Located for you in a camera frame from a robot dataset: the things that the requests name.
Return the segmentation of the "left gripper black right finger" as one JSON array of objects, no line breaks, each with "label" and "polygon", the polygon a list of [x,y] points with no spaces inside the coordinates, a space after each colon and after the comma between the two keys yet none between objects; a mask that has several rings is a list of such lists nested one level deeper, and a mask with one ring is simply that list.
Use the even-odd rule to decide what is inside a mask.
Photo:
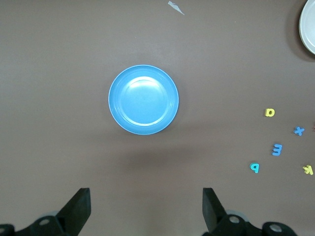
[{"label": "left gripper black right finger", "polygon": [[289,226],[265,222],[262,228],[236,214],[228,214],[213,188],[203,188],[202,213],[208,231],[202,236],[298,236]]}]

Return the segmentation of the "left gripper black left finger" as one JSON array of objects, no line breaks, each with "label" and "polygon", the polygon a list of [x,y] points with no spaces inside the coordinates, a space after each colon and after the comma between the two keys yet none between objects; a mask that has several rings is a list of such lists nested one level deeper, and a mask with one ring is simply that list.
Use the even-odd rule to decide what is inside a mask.
[{"label": "left gripper black left finger", "polygon": [[81,188],[55,216],[38,218],[19,231],[11,224],[0,224],[0,236],[78,236],[90,215],[90,189]]}]

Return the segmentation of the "blue plate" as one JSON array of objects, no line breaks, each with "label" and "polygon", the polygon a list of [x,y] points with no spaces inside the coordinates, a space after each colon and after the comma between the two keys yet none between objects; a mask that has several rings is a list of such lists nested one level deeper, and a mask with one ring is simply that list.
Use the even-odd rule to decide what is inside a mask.
[{"label": "blue plate", "polygon": [[108,106],[115,122],[136,135],[167,128],[178,112],[179,92],[173,79],[152,65],[123,70],[111,84]]}]

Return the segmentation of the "beige plate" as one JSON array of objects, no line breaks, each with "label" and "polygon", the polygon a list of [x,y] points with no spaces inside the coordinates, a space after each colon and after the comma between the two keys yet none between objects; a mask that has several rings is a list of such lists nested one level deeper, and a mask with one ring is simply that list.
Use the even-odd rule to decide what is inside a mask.
[{"label": "beige plate", "polygon": [[315,55],[315,0],[307,0],[302,9],[299,34],[304,46]]}]

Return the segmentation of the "grey tape scrap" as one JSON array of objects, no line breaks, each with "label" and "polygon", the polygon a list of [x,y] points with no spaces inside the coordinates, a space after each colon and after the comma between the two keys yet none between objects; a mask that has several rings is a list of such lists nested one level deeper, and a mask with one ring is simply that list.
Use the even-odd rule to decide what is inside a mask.
[{"label": "grey tape scrap", "polygon": [[169,1],[168,5],[170,5],[173,9],[175,9],[176,11],[178,11],[179,13],[184,15],[184,13],[181,11],[181,9],[179,8],[179,6],[177,4],[173,3],[172,1]]}]

